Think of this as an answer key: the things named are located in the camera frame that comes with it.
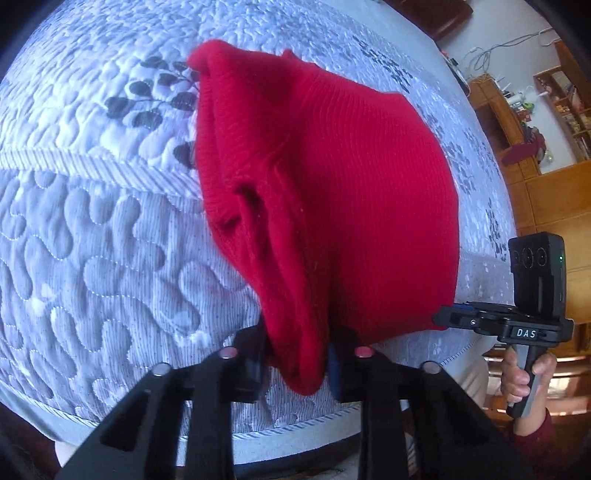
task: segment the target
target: bed cover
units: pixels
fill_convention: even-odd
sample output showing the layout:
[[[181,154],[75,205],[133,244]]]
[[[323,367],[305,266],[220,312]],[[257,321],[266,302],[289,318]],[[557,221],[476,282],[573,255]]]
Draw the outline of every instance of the bed cover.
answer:
[[[0,401],[53,439],[79,445],[154,364],[199,362],[259,316],[212,241],[193,166],[199,76],[184,61],[210,38],[290,48],[404,94],[439,139],[459,194],[456,301],[512,300],[515,226],[499,168],[436,46],[393,9],[66,0],[0,84]],[[448,330],[377,347],[416,367],[490,345]],[[236,463],[347,437],[358,419],[326,385],[299,397],[273,371],[261,402],[233,407]]]

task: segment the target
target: bed sheet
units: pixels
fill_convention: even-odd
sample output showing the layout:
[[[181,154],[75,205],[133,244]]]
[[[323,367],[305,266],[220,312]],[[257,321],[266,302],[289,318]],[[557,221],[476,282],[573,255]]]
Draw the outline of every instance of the bed sheet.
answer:
[[[184,61],[210,38],[289,48],[405,95],[439,139],[460,197],[456,300],[511,301],[515,227],[474,111],[418,29],[392,10],[374,25],[391,22],[387,41],[343,5],[66,0],[21,50],[0,84],[0,390],[49,414],[36,424],[49,436],[74,443],[152,365],[199,362],[257,321],[256,295],[211,239],[192,160],[199,76]],[[417,366],[450,362],[477,341],[423,332],[378,348]],[[261,402],[234,406],[234,438],[355,411],[326,385],[299,397],[274,371]]]

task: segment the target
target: red knit fabric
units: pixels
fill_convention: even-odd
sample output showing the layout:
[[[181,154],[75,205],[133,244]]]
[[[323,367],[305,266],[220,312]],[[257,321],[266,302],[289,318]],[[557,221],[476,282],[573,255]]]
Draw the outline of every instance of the red knit fabric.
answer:
[[[432,329],[453,302],[457,193],[407,100],[221,41],[201,73],[196,160],[221,252],[259,295],[272,361],[301,394],[324,377],[329,324],[365,343]]]

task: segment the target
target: human hand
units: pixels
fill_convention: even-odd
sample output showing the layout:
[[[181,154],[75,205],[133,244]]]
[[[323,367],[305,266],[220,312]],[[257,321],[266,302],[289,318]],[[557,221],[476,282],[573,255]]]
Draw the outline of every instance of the human hand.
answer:
[[[505,357],[501,363],[501,393],[506,401],[520,402],[530,394],[528,383],[530,376],[525,370],[517,366],[517,353],[511,346],[505,351]],[[537,391],[534,392],[534,401],[527,417],[515,420],[513,431],[516,435],[526,436],[534,433],[544,423],[546,417],[546,396],[550,380],[556,371],[556,357],[551,353],[545,353],[532,368],[535,375],[540,376]]]

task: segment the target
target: sweater sleeve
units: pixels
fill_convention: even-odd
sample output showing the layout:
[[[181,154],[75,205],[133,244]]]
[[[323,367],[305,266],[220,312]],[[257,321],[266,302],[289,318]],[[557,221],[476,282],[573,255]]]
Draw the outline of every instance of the sweater sleeve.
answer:
[[[554,479],[563,467],[563,455],[556,445],[554,427],[550,412],[546,410],[546,418],[541,427],[528,436],[513,433],[514,422],[507,428],[509,441],[530,462],[538,480]]]

